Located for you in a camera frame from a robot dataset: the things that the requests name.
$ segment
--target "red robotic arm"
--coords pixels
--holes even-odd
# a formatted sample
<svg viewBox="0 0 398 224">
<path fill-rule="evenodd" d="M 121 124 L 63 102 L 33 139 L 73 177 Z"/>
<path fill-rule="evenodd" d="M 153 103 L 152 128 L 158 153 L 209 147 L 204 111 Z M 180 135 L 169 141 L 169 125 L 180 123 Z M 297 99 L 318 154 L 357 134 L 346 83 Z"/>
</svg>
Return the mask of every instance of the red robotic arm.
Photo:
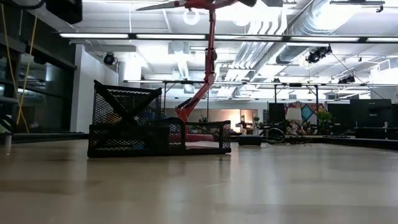
<svg viewBox="0 0 398 224">
<path fill-rule="evenodd" d="M 174 8 L 174 7 L 185 7 L 187 9 L 195 8 L 195 9 L 206 9 L 209 10 L 210 16 L 210 30 L 209 30 L 209 39 L 208 39 L 208 48 L 206 49 L 206 62 L 205 62 L 205 83 L 198 90 L 198 92 L 187 101 L 176 107 L 177 116 L 182 119 L 184 122 L 187 122 L 187 119 L 199 101 L 204 97 L 206 92 L 210 89 L 212 84 L 214 83 L 215 78 L 215 60 L 216 60 L 216 51 L 214 49 L 214 35 L 215 35 L 215 27 L 216 27 L 216 13 L 215 10 L 221 7 L 230 6 L 236 3 L 238 0 L 181 0 L 181 1 L 172 1 L 163 4 L 158 4 L 155 6 L 148 6 L 137 9 L 137 11 L 146 11 L 153 9 L 166 9 L 166 8 Z M 253 7 L 257 0 L 239 0 L 241 3 Z"/>
</svg>

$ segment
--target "yellow rope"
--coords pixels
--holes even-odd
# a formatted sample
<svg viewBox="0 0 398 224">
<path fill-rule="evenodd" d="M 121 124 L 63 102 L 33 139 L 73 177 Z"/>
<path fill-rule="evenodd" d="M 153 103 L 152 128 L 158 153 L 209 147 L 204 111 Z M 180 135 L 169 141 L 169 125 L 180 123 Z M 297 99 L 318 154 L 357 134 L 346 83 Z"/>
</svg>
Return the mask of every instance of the yellow rope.
<svg viewBox="0 0 398 224">
<path fill-rule="evenodd" d="M 37 11 L 35 13 L 35 24 L 33 25 L 32 40 L 30 42 L 30 50 L 29 50 L 30 56 L 32 56 L 33 44 L 35 42 L 36 25 L 37 25 Z M 19 111 L 18 111 L 17 125 L 19 124 L 19 119 L 21 118 L 21 114 L 22 114 L 22 105 L 24 104 L 25 89 L 26 89 L 26 82 L 27 82 L 27 76 L 29 74 L 29 69 L 30 69 L 30 60 L 28 61 L 27 66 L 26 66 L 24 89 L 22 90 L 22 99 L 21 99 L 21 106 L 19 107 Z"/>
<path fill-rule="evenodd" d="M 4 5 L 3 4 L 1 4 L 1 13 L 2 13 L 2 24 L 3 24 L 3 27 L 4 27 L 4 38 L 6 40 L 7 56 L 8 56 L 8 63 L 9 63 L 9 66 L 10 66 L 10 71 L 11 71 L 12 83 L 14 84 L 14 92 L 15 92 L 15 95 L 17 97 L 18 106 L 21 109 L 22 108 L 22 104 L 19 102 L 18 86 L 16 85 L 15 78 L 14 78 L 14 71 L 12 70 L 11 54 L 10 54 L 10 48 L 9 48 L 9 44 L 8 44 L 6 16 L 5 16 L 5 13 L 4 13 Z M 22 113 L 21 113 L 21 115 L 22 115 L 22 119 L 25 122 L 26 132 L 29 133 L 29 127 L 28 127 L 28 125 L 26 123 L 25 117 L 24 117 L 24 115 Z"/>
</svg>

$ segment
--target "black mesh desk organizer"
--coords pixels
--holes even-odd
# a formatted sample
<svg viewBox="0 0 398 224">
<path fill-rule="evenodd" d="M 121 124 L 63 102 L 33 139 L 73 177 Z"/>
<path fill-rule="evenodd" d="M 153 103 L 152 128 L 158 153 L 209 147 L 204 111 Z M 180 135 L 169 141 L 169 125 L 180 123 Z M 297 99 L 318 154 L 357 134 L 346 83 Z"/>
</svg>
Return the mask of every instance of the black mesh desk organizer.
<svg viewBox="0 0 398 224">
<path fill-rule="evenodd" d="M 95 81 L 88 157 L 183 156 L 231 152 L 230 121 L 162 119 L 162 90 Z"/>
</svg>

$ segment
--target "potted plant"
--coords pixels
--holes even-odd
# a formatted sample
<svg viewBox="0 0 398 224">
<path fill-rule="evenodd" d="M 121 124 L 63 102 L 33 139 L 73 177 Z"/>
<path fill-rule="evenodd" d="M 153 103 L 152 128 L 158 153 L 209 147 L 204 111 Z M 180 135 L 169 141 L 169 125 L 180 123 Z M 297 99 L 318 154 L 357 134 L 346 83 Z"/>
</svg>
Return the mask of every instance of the potted plant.
<svg viewBox="0 0 398 224">
<path fill-rule="evenodd" d="M 259 120 L 260 120 L 259 117 L 257 117 L 257 116 L 253 117 L 253 121 L 254 121 L 253 133 L 257 133 L 257 129 L 259 128 Z"/>
<path fill-rule="evenodd" d="M 333 122 L 333 115 L 328 111 L 317 112 L 318 127 L 320 134 L 328 134 L 328 127 Z"/>
</svg>

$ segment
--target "spotlight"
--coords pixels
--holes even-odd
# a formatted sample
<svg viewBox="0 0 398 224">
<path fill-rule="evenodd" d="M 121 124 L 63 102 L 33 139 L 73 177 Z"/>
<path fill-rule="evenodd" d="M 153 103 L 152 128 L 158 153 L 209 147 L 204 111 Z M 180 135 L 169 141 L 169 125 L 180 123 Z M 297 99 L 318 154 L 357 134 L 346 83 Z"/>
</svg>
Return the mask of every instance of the spotlight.
<svg viewBox="0 0 398 224">
<path fill-rule="evenodd" d="M 105 65 L 114 65 L 114 64 L 116 64 L 116 62 L 118 62 L 118 60 L 114 57 L 113 52 L 106 53 L 106 55 L 104 57 Z"/>
<path fill-rule="evenodd" d="M 354 75 L 350 75 L 348 77 L 345 78 L 340 78 L 338 80 L 338 84 L 348 84 L 348 83 L 354 83 L 355 82 L 355 76 Z"/>
<path fill-rule="evenodd" d="M 310 55 L 305 59 L 308 63 L 317 63 L 326 55 L 332 53 L 330 45 L 328 47 L 319 47 L 314 51 L 310 52 Z"/>
<path fill-rule="evenodd" d="M 355 77 L 354 77 L 354 75 L 350 75 L 349 77 L 347 77 L 347 82 L 348 82 L 348 83 L 354 83 L 354 82 L 355 82 Z"/>
<path fill-rule="evenodd" d="M 340 78 L 338 80 L 338 84 L 347 84 L 347 79 L 346 78 Z"/>
</svg>

